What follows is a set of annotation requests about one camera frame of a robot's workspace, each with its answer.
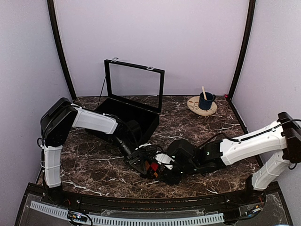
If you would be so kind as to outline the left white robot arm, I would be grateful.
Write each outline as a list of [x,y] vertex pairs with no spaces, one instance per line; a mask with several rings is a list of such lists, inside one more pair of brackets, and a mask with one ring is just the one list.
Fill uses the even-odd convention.
[[72,128],[86,129],[108,139],[141,176],[157,178],[160,174],[159,164],[147,150],[143,127],[135,119],[125,122],[116,115],[90,111],[61,98],[43,115],[40,124],[37,144],[42,149],[43,185],[46,196],[56,205],[66,202],[60,178],[61,151]]

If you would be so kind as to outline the argyle patterned sock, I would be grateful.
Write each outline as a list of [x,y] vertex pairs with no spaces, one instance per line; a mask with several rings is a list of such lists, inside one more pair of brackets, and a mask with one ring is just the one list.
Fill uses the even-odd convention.
[[142,175],[143,178],[157,179],[162,172],[161,166],[155,162],[146,161],[145,167],[146,167],[146,174]]

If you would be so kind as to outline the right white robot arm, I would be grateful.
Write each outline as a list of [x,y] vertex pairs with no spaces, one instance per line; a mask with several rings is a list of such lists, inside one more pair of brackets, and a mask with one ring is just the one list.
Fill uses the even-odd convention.
[[273,152],[273,155],[247,181],[247,189],[240,200],[250,204],[290,164],[301,162],[301,126],[286,112],[270,125],[243,136],[222,140],[210,138],[199,147],[185,139],[170,144],[165,153],[155,155],[155,160],[167,168],[168,183],[175,184],[183,174],[206,175],[230,166],[240,160]]

